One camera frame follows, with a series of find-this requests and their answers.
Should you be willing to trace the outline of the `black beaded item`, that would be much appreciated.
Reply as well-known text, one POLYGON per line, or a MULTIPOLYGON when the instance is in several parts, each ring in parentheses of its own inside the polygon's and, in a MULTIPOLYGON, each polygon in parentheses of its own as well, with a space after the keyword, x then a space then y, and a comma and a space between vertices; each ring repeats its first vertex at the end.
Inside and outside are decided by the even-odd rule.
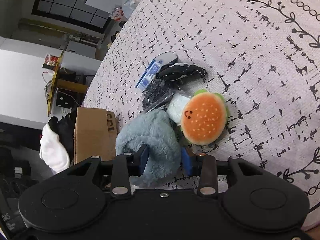
POLYGON ((148 113, 169 103, 174 96, 174 85, 171 81, 154 79, 143 92, 142 110, 148 113))

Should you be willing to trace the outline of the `water bottle pack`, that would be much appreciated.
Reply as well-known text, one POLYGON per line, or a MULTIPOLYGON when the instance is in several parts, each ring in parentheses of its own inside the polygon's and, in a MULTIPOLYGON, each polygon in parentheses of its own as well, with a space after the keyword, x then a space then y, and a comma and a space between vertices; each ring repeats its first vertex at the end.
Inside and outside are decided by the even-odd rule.
POLYGON ((124 12, 122 7, 119 5, 115 6, 111 10, 109 17, 114 21, 121 21, 121 19, 124 17, 124 12))

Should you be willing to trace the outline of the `cardboard box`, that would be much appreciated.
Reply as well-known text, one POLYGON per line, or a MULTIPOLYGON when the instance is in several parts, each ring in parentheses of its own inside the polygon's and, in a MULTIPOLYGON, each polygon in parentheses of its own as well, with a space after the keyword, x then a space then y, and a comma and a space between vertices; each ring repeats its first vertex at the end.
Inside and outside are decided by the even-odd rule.
POLYGON ((79 107, 74 129, 74 163, 93 155, 100 156, 103 161, 113 160, 116 156, 117 135, 113 112, 79 107))

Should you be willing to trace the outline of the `hamburger plush toy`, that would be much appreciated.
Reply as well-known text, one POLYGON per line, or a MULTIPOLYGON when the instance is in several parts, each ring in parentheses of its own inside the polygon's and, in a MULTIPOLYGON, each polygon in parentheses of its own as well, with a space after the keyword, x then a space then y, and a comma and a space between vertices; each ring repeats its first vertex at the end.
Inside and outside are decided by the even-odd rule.
POLYGON ((209 145, 223 133, 227 117, 224 98, 219 93, 201 89, 182 110, 181 130, 190 143, 209 145))

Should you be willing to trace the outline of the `blue tissue pack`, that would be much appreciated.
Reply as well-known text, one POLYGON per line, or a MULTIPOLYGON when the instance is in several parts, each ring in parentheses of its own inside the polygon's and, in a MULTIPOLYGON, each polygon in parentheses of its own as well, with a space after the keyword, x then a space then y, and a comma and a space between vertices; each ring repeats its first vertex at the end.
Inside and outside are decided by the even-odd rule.
POLYGON ((160 71, 162 67, 163 60, 157 56, 155 57, 149 66, 144 71, 143 75, 140 77, 135 87, 140 91, 144 92, 144 90, 148 87, 148 85, 153 81, 156 74, 160 71))

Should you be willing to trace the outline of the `red snack box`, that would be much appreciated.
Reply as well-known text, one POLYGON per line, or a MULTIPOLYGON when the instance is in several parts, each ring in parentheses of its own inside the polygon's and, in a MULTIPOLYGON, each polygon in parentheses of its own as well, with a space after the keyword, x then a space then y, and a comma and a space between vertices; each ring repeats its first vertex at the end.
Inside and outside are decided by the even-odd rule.
POLYGON ((44 64, 55 67, 59 62, 60 57, 52 54, 47 54, 44 59, 44 64))

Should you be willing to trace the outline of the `black polka dot fabric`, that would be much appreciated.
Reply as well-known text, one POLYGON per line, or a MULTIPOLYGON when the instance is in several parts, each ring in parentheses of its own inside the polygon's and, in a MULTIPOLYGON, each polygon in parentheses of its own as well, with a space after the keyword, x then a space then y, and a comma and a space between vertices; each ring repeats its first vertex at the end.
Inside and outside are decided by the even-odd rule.
POLYGON ((165 81, 176 81, 184 77, 199 76, 204 78, 207 71, 195 64, 187 64, 178 62, 177 54, 172 51, 164 52, 154 58, 155 62, 159 63, 159 71, 156 73, 156 78, 165 81))

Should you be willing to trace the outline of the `patterned white bed blanket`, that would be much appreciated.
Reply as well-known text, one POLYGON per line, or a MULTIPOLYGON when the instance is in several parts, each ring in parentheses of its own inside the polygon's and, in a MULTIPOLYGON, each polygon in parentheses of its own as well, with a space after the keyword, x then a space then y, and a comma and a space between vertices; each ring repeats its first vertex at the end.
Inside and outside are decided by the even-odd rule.
POLYGON ((221 94, 222 137, 193 146, 238 155, 300 187, 319 224, 319 0, 142 0, 101 63, 84 106, 113 111, 120 127, 139 113, 136 83, 159 54, 207 71, 184 90, 221 94))

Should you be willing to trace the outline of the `white clothes pile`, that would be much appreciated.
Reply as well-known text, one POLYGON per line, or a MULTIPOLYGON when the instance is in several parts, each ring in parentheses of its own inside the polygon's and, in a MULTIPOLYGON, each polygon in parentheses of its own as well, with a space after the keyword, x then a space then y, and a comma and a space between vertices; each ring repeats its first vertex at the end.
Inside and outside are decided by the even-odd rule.
POLYGON ((70 166, 69 155, 61 144, 59 135, 53 132, 48 124, 42 130, 39 156, 53 174, 58 174, 70 166))

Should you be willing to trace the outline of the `grey-blue plush toy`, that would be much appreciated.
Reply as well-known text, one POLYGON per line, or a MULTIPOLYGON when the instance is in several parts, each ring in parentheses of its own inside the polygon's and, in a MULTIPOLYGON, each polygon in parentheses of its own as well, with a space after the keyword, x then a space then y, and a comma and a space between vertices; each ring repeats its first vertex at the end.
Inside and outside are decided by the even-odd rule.
POLYGON ((181 147, 163 110, 142 113, 126 124, 116 139, 116 155, 137 152, 146 144, 149 158, 141 177, 132 176, 131 183, 138 187, 152 187, 164 183, 178 171, 181 147))

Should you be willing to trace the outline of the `black framed glass door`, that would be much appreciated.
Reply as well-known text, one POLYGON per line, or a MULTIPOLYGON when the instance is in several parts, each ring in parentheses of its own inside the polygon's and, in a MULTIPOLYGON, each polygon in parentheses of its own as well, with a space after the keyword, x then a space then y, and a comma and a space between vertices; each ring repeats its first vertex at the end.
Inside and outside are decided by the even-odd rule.
POLYGON ((35 0, 31 14, 101 34, 111 23, 109 13, 85 5, 85 0, 35 0))

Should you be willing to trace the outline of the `round yellow-edged table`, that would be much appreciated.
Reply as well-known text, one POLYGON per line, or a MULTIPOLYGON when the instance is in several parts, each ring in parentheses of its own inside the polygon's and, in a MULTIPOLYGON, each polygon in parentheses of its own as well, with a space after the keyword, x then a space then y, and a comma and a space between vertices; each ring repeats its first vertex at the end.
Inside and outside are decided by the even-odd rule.
POLYGON ((65 50, 63 50, 59 57, 57 57, 57 61, 54 62, 53 65, 50 65, 51 70, 54 72, 51 81, 48 82, 49 91, 46 91, 46 102, 47 102, 47 116, 50 117, 52 113, 53 99, 54 94, 57 89, 64 89, 67 91, 86 94, 88 86, 80 83, 75 83, 71 81, 66 81, 59 78, 63 56, 65 54, 65 50))

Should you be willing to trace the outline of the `white plastic bags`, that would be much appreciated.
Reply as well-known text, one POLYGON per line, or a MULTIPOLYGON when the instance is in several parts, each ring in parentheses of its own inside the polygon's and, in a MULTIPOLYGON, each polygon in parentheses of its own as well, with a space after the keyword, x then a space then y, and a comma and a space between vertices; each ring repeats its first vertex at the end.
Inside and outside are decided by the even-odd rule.
POLYGON ((124 16, 129 19, 141 0, 121 0, 121 8, 124 16))

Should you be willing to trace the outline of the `white soft item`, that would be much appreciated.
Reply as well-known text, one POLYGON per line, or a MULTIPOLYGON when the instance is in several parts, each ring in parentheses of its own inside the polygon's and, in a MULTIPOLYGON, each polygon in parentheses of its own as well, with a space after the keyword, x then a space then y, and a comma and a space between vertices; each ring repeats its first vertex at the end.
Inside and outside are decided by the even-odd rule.
POLYGON ((183 109, 189 101, 190 98, 180 94, 175 94, 172 97, 171 102, 168 104, 167 114, 169 118, 176 124, 180 125, 183 109))

